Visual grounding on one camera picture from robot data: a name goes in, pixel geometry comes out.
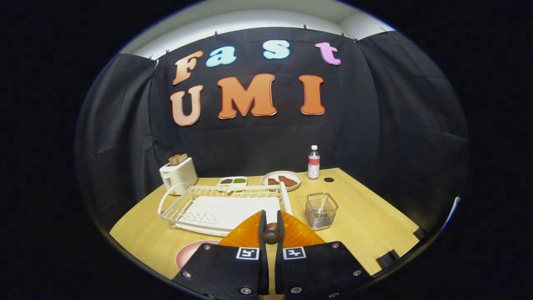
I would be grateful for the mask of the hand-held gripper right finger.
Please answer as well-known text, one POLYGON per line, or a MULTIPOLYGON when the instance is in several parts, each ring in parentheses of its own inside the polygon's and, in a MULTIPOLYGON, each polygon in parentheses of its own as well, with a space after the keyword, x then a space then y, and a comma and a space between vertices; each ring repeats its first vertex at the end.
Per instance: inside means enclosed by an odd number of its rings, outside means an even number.
POLYGON ((275 291, 284 298, 348 298, 372 276, 340 241, 325 242, 303 222, 280 210, 275 291))

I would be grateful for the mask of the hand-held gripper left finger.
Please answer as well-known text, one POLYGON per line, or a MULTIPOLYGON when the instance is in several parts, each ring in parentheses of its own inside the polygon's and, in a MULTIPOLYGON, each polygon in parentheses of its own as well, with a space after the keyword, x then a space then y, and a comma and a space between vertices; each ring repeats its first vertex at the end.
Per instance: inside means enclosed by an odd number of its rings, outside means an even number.
POLYGON ((217 244, 204 242, 172 281, 204 298, 260 298, 269 292, 268 258, 261 234, 266 213, 248 217, 217 244))

